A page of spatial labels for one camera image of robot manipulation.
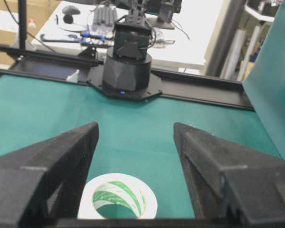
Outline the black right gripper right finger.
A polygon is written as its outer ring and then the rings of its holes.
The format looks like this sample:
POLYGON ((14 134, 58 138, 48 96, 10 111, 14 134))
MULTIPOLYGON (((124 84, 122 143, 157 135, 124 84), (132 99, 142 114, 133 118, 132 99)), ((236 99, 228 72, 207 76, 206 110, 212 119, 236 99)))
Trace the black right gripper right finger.
POLYGON ((285 160, 183 123, 173 126, 195 217, 285 226, 285 160))

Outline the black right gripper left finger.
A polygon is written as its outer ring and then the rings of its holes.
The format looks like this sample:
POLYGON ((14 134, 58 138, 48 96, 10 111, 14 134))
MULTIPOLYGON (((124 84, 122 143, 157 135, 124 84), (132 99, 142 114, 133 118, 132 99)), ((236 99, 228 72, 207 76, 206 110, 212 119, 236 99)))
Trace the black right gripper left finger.
POLYGON ((0 228, 74 219, 98 138, 91 122, 0 156, 0 228))

